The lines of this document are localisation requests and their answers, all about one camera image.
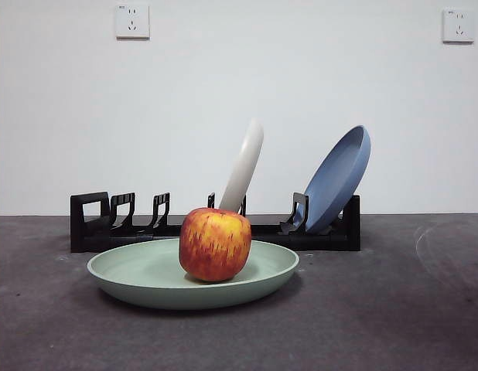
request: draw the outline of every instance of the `plastic plate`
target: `plastic plate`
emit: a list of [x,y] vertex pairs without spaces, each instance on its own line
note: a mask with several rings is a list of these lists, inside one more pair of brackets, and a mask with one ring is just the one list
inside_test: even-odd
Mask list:
[[[370,158],[370,135],[363,126],[345,134],[316,170],[306,188],[309,197],[307,233],[320,233],[342,211],[356,191]],[[302,220],[304,208],[299,205],[294,223]]]
[[246,265],[234,278],[205,283],[179,263],[179,239],[134,243],[93,257],[87,269],[109,295],[161,309],[205,309],[245,303],[280,288],[299,257],[272,243],[252,241]]
[[253,119],[244,137],[239,157],[234,163],[224,196],[220,201],[220,209],[236,213],[241,207],[242,200],[253,177],[262,145],[263,127]]

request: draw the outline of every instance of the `dark gray surface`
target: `dark gray surface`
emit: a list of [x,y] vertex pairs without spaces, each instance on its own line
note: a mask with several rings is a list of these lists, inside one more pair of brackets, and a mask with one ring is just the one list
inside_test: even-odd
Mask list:
[[0,370],[478,370],[478,215],[363,216],[361,244],[299,253],[259,301],[158,311],[95,286],[68,217],[0,217]]

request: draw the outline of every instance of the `red apple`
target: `red apple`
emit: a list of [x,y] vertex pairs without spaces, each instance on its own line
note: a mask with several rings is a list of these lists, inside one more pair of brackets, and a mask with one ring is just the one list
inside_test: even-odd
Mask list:
[[250,247],[249,220],[231,211],[203,207],[184,219],[179,262],[200,280],[223,281],[244,267]]

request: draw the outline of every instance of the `electrical socket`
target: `electrical socket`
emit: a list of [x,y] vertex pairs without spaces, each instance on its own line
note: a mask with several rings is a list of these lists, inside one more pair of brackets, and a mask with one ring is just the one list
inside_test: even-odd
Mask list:
[[442,12],[442,41],[444,43],[473,43],[473,13],[460,9],[444,9]]
[[118,39],[149,39],[149,6],[117,5],[115,36]]

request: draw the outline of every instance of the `dish rack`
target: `dish rack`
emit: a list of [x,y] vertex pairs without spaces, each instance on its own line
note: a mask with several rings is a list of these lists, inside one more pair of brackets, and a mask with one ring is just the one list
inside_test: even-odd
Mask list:
[[[83,206],[88,203],[100,203],[100,216],[87,220]],[[118,206],[129,204],[128,215],[118,223]],[[303,205],[302,221],[294,223],[297,205]],[[160,206],[164,208],[159,214]],[[208,207],[215,206],[215,194],[207,200]],[[108,198],[107,192],[87,193],[70,197],[70,252],[100,253],[130,243],[176,238],[180,235],[183,216],[179,223],[169,223],[170,193],[153,197],[152,219],[147,225],[135,225],[135,194],[125,193]],[[246,216],[246,196],[243,198],[239,213]],[[295,192],[292,197],[290,215],[279,216],[280,223],[265,223],[266,216],[250,215],[253,240],[276,243],[291,250],[336,250],[360,251],[360,197],[353,195],[329,227],[320,234],[306,232],[306,220],[309,215],[309,197]]]

